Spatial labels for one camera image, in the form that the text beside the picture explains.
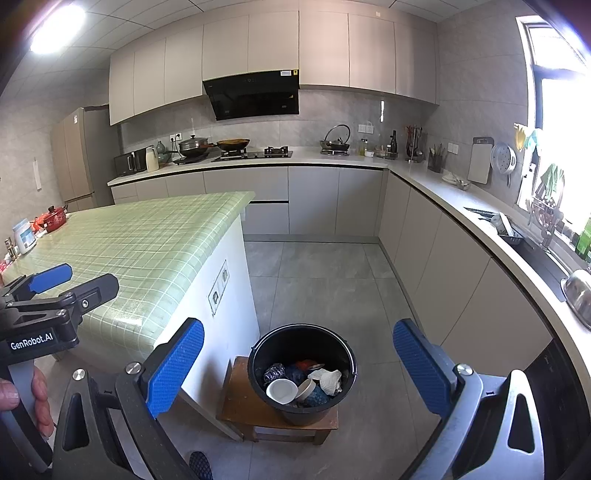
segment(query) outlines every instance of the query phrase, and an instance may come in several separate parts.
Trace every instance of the green plaid tablecloth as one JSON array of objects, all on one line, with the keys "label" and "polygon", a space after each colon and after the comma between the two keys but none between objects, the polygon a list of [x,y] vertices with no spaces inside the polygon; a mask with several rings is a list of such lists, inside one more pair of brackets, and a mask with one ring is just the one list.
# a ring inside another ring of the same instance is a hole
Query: green plaid tablecloth
[{"label": "green plaid tablecloth", "polygon": [[147,200],[85,210],[37,241],[3,273],[4,283],[62,263],[73,277],[44,295],[111,273],[119,294],[85,315],[80,329],[146,357],[191,282],[252,192]]}]

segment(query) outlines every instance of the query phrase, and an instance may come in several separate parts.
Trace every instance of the sink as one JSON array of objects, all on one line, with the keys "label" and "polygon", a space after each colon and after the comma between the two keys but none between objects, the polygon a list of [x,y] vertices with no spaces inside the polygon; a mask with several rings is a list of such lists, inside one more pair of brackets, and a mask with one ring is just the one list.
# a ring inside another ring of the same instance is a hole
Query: sink
[{"label": "sink", "polygon": [[[487,212],[486,210],[477,210],[473,208],[465,207],[466,210],[477,213],[480,218],[490,221],[491,217],[497,212]],[[507,243],[510,244],[511,248],[517,252],[517,254],[525,260],[525,262],[540,276],[542,280],[549,286],[550,290],[554,293],[556,298],[560,301],[566,301],[562,288],[560,288],[560,280],[567,278],[569,273],[564,267],[554,258],[554,256],[544,250],[540,244],[524,233],[519,227],[516,227],[513,222],[511,227],[523,240],[518,245],[513,245],[509,237],[503,237]]]}]

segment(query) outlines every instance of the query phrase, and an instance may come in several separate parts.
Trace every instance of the cutting board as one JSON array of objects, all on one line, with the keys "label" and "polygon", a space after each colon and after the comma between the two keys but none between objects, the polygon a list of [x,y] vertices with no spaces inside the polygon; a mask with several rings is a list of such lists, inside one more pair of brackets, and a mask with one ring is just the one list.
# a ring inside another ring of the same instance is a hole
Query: cutting board
[{"label": "cutting board", "polygon": [[488,173],[491,168],[491,151],[494,144],[495,141],[492,137],[474,137],[468,180],[477,183],[486,183],[488,181]]}]

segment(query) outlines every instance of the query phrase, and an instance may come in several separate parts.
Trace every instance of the black bucket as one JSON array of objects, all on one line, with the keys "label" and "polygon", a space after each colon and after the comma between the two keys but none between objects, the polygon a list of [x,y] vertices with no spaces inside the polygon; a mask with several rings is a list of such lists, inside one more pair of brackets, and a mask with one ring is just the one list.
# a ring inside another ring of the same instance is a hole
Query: black bucket
[{"label": "black bucket", "polygon": [[[265,370],[276,362],[287,366],[306,359],[325,364],[324,368],[329,371],[340,370],[343,374],[340,380],[343,391],[318,407],[298,408],[270,399],[264,387]],[[297,323],[276,328],[252,347],[248,357],[248,378],[253,390],[293,425],[310,425],[324,417],[345,398],[356,376],[357,361],[347,342],[329,329],[317,325]]]}]

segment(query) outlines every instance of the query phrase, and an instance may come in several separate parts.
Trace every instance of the frying pan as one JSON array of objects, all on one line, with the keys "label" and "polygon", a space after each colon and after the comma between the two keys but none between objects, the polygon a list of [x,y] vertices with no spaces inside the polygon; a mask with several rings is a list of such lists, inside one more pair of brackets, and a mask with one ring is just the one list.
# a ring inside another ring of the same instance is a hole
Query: frying pan
[{"label": "frying pan", "polygon": [[246,148],[250,142],[247,138],[232,138],[231,140],[220,140],[217,142],[217,146],[224,152],[234,152]]}]

